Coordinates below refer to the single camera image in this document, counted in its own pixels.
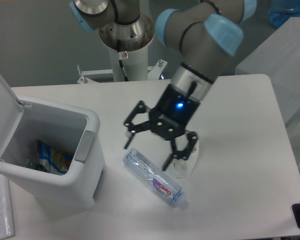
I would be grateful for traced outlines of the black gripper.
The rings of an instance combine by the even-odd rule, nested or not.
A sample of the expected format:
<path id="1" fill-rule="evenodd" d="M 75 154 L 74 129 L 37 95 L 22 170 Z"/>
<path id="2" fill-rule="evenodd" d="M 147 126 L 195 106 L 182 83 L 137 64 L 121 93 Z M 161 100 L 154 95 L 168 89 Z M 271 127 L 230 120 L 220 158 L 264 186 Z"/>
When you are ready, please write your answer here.
<path id="1" fill-rule="evenodd" d="M 171 153 L 163 163 L 161 169 L 166 171 L 172 161 L 187 161 L 198 141 L 195 131 L 186 130 L 186 126 L 200 103 L 191 94 L 197 84 L 192 83 L 187 92 L 182 92 L 173 84 L 168 84 L 156 106 L 150 109 L 143 100 L 140 100 L 123 122 L 127 128 L 126 150 L 136 134 L 151 130 L 166 141 L 170 141 Z M 149 115 L 146 120 L 136 119 L 137 116 Z M 176 138 L 185 135 L 187 144 L 182 150 L 177 149 Z"/>

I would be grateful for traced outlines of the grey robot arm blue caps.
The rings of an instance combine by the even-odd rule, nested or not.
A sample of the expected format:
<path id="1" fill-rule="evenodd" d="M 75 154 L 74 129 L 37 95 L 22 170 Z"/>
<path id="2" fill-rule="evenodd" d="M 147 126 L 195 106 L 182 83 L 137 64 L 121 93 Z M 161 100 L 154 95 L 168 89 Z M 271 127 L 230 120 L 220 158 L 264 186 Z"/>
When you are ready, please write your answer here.
<path id="1" fill-rule="evenodd" d="M 173 160 L 186 161 L 198 135 L 186 126 L 216 79 L 235 55 L 244 33 L 239 24 L 256 10 L 254 0 L 202 0 L 187 10 L 166 9 L 155 23 L 140 11 L 138 0 L 72 0 L 69 7 L 85 32 L 99 31 L 114 51 L 115 81 L 140 80 L 148 67 L 130 63 L 132 53 L 154 37 L 179 52 L 183 60 L 153 108 L 139 101 L 124 121 L 132 137 L 151 131 L 171 144 Z"/>

